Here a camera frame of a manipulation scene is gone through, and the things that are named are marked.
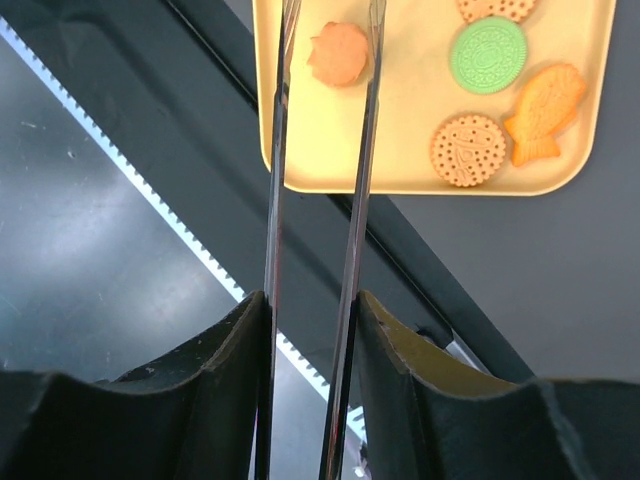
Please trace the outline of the orange flower cookie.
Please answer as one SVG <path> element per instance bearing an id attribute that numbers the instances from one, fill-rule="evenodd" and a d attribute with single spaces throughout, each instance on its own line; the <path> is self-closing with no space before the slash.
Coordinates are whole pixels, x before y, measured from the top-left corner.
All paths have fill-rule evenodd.
<path id="1" fill-rule="evenodd" d="M 355 84 L 369 58 L 365 32 L 349 22 L 328 22 L 311 38 L 312 51 L 307 60 L 314 78 L 334 88 Z"/>

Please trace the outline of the metal tongs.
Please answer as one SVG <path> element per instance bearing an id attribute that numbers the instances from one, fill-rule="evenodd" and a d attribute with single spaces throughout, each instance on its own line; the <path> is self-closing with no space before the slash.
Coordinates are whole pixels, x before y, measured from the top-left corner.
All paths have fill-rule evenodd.
<path id="1" fill-rule="evenodd" d="M 266 259 L 264 273 L 264 305 L 270 320 L 267 326 L 268 346 L 260 373 L 254 477 L 268 479 L 271 467 L 273 400 L 276 363 L 276 333 L 280 281 L 280 248 L 282 237 L 282 196 L 286 166 L 291 60 L 301 3 L 284 1 L 281 9 L 278 41 L 276 88 L 273 98 L 271 180 L 267 221 Z M 347 410 L 359 313 L 359 277 L 362 249 L 365 243 L 370 184 L 379 110 L 386 3 L 372 1 L 369 6 L 368 35 L 373 73 L 367 84 L 361 133 L 355 194 L 351 209 L 349 237 L 346 249 L 337 337 L 332 363 L 328 405 L 319 469 L 321 479 L 339 479 L 342 472 Z"/>

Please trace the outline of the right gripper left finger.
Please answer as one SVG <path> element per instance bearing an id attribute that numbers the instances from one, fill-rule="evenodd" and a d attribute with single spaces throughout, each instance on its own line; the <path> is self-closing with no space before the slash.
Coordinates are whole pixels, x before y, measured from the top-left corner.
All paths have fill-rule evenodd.
<path id="1" fill-rule="evenodd" d="M 1 375 L 5 479 L 244 479 L 258 405 L 254 292 L 222 320 L 114 381 Z"/>

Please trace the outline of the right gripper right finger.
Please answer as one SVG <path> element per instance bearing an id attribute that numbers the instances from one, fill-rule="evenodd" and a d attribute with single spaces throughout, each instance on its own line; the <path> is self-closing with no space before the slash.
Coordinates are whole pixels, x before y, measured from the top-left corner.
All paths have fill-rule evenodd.
<path id="1" fill-rule="evenodd" d="M 376 479 L 635 479 L 639 388 L 514 384 L 478 371 L 359 296 L 358 363 Z"/>

